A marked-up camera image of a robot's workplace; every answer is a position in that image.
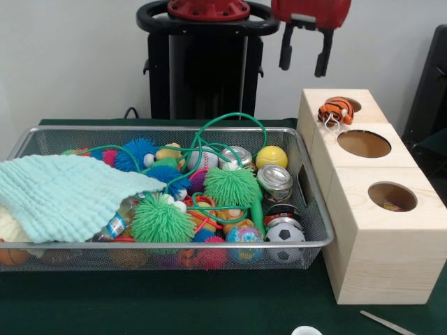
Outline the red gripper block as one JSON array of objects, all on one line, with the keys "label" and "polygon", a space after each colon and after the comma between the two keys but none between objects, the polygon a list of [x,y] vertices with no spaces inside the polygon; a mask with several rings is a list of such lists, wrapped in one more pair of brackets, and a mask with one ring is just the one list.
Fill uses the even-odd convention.
[{"label": "red gripper block", "polygon": [[335,29],[340,28],[346,19],[351,0],[273,0],[272,11],[277,20],[285,22],[281,41],[279,67],[288,70],[293,48],[291,37],[296,27],[316,30],[323,34],[323,48],[317,57],[315,77],[325,77]]}]

